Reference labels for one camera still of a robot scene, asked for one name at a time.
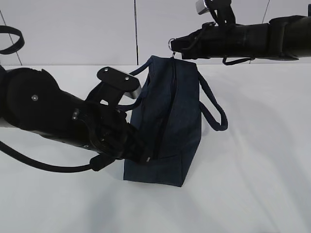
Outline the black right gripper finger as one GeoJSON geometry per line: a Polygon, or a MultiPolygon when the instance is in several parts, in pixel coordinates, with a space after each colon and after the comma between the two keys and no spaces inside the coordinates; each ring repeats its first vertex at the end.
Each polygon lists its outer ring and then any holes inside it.
{"type": "Polygon", "coordinates": [[[180,53],[182,58],[191,58],[191,49],[193,47],[194,36],[187,35],[170,40],[170,48],[173,52],[180,53]]]}

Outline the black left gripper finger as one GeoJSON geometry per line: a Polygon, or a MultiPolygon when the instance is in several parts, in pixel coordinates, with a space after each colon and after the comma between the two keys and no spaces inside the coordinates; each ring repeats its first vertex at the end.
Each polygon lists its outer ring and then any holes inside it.
{"type": "Polygon", "coordinates": [[[126,140],[123,145],[122,158],[135,163],[148,163],[152,157],[150,150],[139,134],[139,131],[130,123],[125,126],[126,140]]]}

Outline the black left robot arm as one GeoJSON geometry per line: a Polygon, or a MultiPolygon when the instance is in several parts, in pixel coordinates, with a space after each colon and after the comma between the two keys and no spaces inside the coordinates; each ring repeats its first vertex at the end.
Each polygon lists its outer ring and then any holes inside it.
{"type": "Polygon", "coordinates": [[[45,70],[0,70],[0,125],[19,128],[74,147],[145,164],[152,158],[138,130],[127,122],[123,96],[136,99],[139,80],[104,67],[86,99],[62,90],[45,70]]]}

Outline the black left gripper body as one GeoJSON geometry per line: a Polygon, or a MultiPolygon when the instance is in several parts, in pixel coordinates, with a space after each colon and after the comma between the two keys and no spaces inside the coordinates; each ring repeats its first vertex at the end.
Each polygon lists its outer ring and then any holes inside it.
{"type": "Polygon", "coordinates": [[[108,105],[86,101],[82,122],[88,130],[91,145],[99,152],[121,160],[125,158],[128,138],[127,114],[108,105]]]}

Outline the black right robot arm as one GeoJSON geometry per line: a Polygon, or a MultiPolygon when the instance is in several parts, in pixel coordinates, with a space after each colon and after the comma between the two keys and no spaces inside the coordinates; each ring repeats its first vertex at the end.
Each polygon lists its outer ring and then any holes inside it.
{"type": "Polygon", "coordinates": [[[296,61],[311,55],[311,18],[278,17],[268,23],[215,26],[203,24],[170,42],[182,59],[242,58],[296,61]]]}

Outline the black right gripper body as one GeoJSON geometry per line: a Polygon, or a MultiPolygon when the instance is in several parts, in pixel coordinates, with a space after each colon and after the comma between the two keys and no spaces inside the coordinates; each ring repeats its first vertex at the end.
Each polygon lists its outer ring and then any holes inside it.
{"type": "Polygon", "coordinates": [[[196,31],[190,44],[190,48],[187,50],[187,59],[197,60],[218,58],[218,40],[219,35],[216,23],[204,23],[202,28],[196,31]]]}

